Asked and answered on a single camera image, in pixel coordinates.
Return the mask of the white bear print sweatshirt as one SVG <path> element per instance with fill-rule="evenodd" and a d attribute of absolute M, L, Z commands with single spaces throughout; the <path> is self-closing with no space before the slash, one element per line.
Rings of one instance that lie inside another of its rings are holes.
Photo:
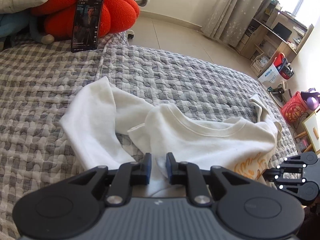
<path fill-rule="evenodd" d="M 142 153 L 152 155 L 150 183 L 137 187 L 135 195 L 170 197 L 182 195 L 183 190 L 169 184 L 167 153 L 203 170 L 217 165 L 249 179 L 260 178 L 276 151 L 282 128 L 258 95 L 249 103 L 256 110 L 257 122 L 193 120 L 173 103 L 153 106 L 103 77 L 80 90 L 60 124 L 87 170 L 100 165 L 116 170 L 132 162 L 117 139 L 118 134 L 127 135 Z"/>

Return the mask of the red bucket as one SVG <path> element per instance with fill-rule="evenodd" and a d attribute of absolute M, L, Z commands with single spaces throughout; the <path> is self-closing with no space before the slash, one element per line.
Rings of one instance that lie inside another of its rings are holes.
<path fill-rule="evenodd" d="M 283 118 L 288 124 L 296 122 L 299 117 L 307 111 L 308 107 L 302 99 L 301 92 L 296 92 L 280 110 Z"/>

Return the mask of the purple toy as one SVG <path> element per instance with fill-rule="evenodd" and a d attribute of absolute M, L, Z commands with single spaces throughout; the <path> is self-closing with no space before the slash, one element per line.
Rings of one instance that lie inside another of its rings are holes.
<path fill-rule="evenodd" d="M 315 88 L 310 88 L 307 91 L 302 91 L 300 94 L 303 101 L 306 103 L 307 107 L 310 110 L 314 111 L 317 109 L 320 103 L 320 94 Z"/>

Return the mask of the white blue paper bag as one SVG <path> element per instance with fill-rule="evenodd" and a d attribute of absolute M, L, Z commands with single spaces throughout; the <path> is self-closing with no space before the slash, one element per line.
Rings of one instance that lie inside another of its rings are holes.
<path fill-rule="evenodd" d="M 267 70 L 258 78 L 261 85 L 268 91 L 276 89 L 285 82 L 274 64 L 271 64 Z"/>

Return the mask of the red bag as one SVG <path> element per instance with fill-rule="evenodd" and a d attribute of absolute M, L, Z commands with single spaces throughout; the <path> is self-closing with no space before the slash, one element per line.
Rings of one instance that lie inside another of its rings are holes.
<path fill-rule="evenodd" d="M 294 71 L 291 67 L 291 63 L 288 62 L 285 54 L 279 53 L 278 56 L 273 61 L 274 66 L 276 67 L 279 74 L 285 79 L 289 80 L 294 76 Z"/>

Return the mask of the grey checked quilt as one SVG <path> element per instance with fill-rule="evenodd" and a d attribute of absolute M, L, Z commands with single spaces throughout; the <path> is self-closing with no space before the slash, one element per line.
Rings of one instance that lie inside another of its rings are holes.
<path fill-rule="evenodd" d="M 255 121 L 248 99 L 260 95 L 282 126 L 269 167 L 297 154 L 278 107 L 258 81 L 236 70 L 163 50 L 131 46 L 107 35 L 93 51 L 71 52 L 69 41 L 41 45 L 27 36 L 1 52 L 1 239 L 17 239 L 14 204 L 25 194 L 83 171 L 59 125 L 85 85 L 110 83 L 157 105 L 171 102 L 196 120 L 242 116 Z"/>

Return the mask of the wooden desk shelf unit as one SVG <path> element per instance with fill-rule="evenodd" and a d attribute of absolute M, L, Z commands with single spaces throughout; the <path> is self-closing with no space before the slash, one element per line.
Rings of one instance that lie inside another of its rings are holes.
<path fill-rule="evenodd" d="M 272 30 L 278 22 L 292 31 L 287 42 Z M 260 16 L 255 16 L 251 20 L 235 49 L 241 56 L 251 61 L 250 69 L 259 77 L 279 53 L 285 54 L 291 63 L 313 29 L 313 25 L 306 27 L 291 14 L 282 11 L 278 1 L 272 0 Z"/>

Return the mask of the black monitor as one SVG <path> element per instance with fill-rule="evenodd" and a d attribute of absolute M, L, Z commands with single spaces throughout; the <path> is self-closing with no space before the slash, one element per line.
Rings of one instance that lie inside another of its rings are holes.
<path fill-rule="evenodd" d="M 280 22 L 278 22 L 272 30 L 274 33 L 276 33 L 278 36 L 280 36 L 286 42 L 289 40 L 290 35 L 292 34 L 292 31 L 290 29 L 288 29 L 287 27 L 285 27 Z"/>

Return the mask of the red flower cushion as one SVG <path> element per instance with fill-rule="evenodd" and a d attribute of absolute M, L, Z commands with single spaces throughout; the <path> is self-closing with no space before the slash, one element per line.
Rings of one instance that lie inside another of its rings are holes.
<path fill-rule="evenodd" d="M 131 28 L 140 14 L 135 0 L 48 0 L 31 9 L 34 16 L 45 16 L 44 32 L 56 40 L 72 38 L 74 31 L 88 32 L 98 23 L 97 38 Z"/>

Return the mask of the black smartphone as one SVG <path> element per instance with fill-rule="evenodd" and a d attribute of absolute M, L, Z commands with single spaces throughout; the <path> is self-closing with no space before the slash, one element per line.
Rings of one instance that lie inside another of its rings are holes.
<path fill-rule="evenodd" d="M 71 52 L 95 50 L 103 0 L 78 0 L 73 24 Z"/>

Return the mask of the beige star curtain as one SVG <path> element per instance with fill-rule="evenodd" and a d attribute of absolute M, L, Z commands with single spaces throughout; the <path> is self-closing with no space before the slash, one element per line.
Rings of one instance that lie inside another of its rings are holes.
<path fill-rule="evenodd" d="M 271 0 L 216 0 L 203 34 L 212 40 L 236 47 L 251 20 L 260 16 Z"/>

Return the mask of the blue plush toy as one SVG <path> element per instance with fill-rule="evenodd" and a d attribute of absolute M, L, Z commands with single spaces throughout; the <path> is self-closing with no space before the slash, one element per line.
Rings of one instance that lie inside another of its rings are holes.
<path fill-rule="evenodd" d="M 54 42 L 53 35 L 45 34 L 43 31 L 44 19 L 32 15 L 28 10 L 24 10 L 13 14 L 1 14 L 1 47 L 4 46 L 8 37 L 17 34 L 27 26 L 34 41 L 42 44 Z"/>

